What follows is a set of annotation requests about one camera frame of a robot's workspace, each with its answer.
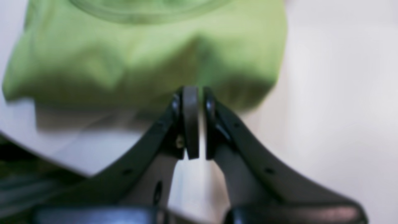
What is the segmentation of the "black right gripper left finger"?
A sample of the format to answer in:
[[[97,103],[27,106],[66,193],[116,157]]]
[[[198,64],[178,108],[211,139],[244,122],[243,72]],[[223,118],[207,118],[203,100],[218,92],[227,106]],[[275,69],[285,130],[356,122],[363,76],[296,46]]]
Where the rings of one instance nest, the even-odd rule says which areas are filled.
[[[199,157],[198,91],[185,86],[138,142],[102,172],[34,209],[33,224],[169,224],[177,162]]]

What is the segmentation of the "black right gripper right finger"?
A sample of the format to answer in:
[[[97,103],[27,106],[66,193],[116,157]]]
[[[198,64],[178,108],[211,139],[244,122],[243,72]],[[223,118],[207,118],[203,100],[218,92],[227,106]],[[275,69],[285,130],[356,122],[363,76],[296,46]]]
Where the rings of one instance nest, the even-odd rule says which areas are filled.
[[[367,224],[364,209],[271,153],[210,88],[204,88],[206,159],[222,171],[225,224]]]

